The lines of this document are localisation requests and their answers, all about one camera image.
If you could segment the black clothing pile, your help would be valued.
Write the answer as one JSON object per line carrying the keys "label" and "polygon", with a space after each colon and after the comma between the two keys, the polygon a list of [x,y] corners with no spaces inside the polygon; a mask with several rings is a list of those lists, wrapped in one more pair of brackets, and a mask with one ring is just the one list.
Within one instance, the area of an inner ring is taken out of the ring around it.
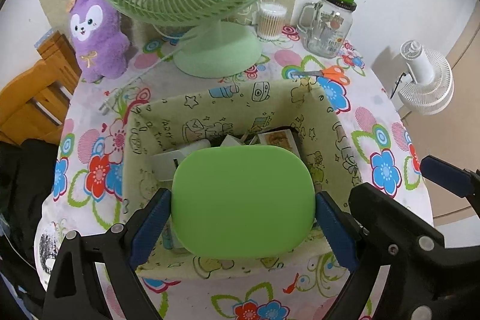
{"label": "black clothing pile", "polygon": [[1,216],[10,228],[10,242],[34,263],[33,242],[41,206],[54,183],[58,147],[27,139],[20,146],[1,143]]}

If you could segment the white usb charger block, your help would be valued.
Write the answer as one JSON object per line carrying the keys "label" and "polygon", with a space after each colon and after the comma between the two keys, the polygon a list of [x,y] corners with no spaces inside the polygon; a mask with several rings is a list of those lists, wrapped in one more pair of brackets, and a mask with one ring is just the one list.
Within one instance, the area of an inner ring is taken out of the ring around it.
{"label": "white usb charger block", "polygon": [[203,139],[183,145],[179,149],[151,156],[151,167],[155,178],[161,182],[172,181],[176,169],[183,160],[193,152],[210,147],[210,141]]}

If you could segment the white standing fan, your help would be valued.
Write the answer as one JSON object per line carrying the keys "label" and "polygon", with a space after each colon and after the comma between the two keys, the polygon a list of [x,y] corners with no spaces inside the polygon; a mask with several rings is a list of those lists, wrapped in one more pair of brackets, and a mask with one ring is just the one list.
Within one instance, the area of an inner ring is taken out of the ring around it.
{"label": "white standing fan", "polygon": [[400,55],[412,78],[398,91],[402,104],[422,115],[443,111],[454,94],[453,72],[448,60],[416,40],[403,43]]}

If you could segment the purple plush toy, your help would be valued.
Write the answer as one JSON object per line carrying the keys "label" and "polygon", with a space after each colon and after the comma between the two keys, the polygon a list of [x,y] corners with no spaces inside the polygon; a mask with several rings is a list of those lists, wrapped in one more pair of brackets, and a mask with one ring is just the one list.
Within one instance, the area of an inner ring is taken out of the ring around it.
{"label": "purple plush toy", "polygon": [[127,69],[128,37],[120,13],[107,0],[72,0],[69,30],[83,79],[117,79]]}

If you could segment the glass mason jar mug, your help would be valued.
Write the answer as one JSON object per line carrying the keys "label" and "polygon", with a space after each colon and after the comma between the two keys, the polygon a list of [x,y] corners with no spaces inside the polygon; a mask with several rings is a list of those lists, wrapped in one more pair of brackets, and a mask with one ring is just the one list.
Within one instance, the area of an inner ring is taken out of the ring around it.
{"label": "glass mason jar mug", "polygon": [[301,9],[297,29],[304,48],[323,58],[338,55],[353,23],[355,2],[319,0]]}

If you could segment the yellow-green cartoon storage box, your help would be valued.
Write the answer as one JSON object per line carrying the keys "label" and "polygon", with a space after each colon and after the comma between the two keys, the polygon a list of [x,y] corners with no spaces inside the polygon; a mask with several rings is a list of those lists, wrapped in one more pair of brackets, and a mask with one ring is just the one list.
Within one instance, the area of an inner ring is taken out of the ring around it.
{"label": "yellow-green cartoon storage box", "polygon": [[198,105],[187,106],[186,95],[151,101],[133,109],[125,127],[122,190],[130,211],[146,205],[169,179],[155,178],[152,156],[197,140],[221,143],[231,136],[250,144],[256,134],[288,127],[313,182],[339,203],[361,180],[352,143],[323,88],[304,79],[234,85],[192,93]]}

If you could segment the cotton swab container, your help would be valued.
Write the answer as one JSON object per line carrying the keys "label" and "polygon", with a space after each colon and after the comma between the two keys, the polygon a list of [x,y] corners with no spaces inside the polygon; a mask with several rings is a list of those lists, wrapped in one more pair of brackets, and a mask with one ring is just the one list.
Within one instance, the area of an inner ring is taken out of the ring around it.
{"label": "cotton swab container", "polygon": [[287,8],[275,2],[262,2],[256,15],[257,36],[264,40],[277,40],[281,36]]}

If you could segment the green rounded pad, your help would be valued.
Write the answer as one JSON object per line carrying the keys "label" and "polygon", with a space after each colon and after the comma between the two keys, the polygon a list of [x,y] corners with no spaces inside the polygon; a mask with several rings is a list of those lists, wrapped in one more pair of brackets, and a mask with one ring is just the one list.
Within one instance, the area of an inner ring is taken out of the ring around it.
{"label": "green rounded pad", "polygon": [[201,149],[179,165],[172,185],[174,232],[198,257],[282,255],[312,230],[312,178],[297,155],[280,147]]}

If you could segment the orange wooden chair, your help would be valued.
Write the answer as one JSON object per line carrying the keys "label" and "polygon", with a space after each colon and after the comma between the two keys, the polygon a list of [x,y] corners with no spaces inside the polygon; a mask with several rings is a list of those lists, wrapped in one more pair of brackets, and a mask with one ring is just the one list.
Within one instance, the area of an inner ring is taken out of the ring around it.
{"label": "orange wooden chair", "polygon": [[75,52],[64,34],[49,33],[39,46],[40,59],[1,91],[1,141],[21,145],[43,140],[58,145],[80,79]]}

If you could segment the floral tablecloth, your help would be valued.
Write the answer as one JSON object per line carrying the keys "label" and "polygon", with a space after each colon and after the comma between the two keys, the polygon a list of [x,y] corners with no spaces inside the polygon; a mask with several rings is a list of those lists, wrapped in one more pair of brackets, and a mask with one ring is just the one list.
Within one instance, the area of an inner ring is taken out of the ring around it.
{"label": "floral tablecloth", "polygon": [[[285,26],[277,40],[264,41],[260,60],[246,71],[217,79],[195,79],[178,71],[171,55],[176,34],[154,34],[134,46],[121,79],[80,82],[67,113],[58,148],[52,193],[44,201],[34,241],[38,278],[47,285],[64,236],[105,232],[128,217],[122,192],[128,116],[133,109],[167,95],[287,79],[296,71],[343,68],[351,83],[321,79],[352,143],[361,180],[372,183],[427,221],[431,201],[420,174],[412,139],[382,83],[351,43],[332,59],[306,51],[296,28]],[[142,280],[165,319],[321,319],[347,279],[315,230],[298,251],[252,262],[203,260],[163,246],[154,252]]]}

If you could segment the orange handled scissors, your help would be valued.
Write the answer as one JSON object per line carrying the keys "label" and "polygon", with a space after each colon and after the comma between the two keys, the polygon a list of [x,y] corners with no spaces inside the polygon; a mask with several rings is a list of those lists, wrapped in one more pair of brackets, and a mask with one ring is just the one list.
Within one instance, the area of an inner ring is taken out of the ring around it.
{"label": "orange handled scissors", "polygon": [[349,85],[351,83],[350,79],[345,76],[343,68],[339,66],[331,66],[319,71],[296,71],[295,75],[323,77],[343,86]]}

